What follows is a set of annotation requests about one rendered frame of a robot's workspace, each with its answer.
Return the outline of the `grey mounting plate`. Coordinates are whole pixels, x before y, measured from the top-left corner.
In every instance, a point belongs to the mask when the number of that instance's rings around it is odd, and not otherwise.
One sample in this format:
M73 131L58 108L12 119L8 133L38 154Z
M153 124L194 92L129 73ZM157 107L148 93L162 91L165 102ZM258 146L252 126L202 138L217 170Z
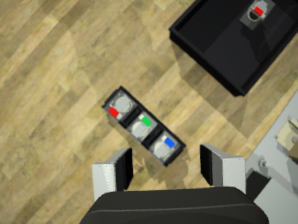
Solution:
M298 140L298 89L268 132L246 160L246 173L252 167L271 176L298 198L298 165L287 155ZM259 167L265 158L269 167Z

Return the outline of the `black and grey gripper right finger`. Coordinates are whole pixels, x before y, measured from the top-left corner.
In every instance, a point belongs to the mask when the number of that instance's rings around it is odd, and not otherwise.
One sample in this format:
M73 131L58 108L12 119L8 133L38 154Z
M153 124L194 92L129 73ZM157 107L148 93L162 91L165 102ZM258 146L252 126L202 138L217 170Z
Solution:
M246 194L246 158L231 156L211 144L200 144L201 174L210 186L236 187Z

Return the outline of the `black open tray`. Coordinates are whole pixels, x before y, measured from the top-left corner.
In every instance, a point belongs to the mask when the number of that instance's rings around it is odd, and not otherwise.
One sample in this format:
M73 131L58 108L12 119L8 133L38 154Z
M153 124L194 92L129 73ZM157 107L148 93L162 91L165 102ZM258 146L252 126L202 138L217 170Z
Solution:
M298 33L298 0L271 1L272 10L250 31L239 20L254 0L195 0L168 28L170 38L226 90L244 97Z

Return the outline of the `beige rectangular block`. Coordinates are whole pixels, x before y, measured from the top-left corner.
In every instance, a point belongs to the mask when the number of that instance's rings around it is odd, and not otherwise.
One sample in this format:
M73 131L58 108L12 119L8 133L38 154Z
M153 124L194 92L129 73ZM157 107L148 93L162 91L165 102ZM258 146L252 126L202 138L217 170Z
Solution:
M298 140L287 155L298 165Z

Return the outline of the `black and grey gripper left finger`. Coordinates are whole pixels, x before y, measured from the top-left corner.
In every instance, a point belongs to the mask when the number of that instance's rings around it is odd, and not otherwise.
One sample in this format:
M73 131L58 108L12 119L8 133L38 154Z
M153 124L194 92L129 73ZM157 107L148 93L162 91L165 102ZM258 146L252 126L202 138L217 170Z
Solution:
M92 165L94 202L104 193L127 190L133 178L132 148L122 148Z

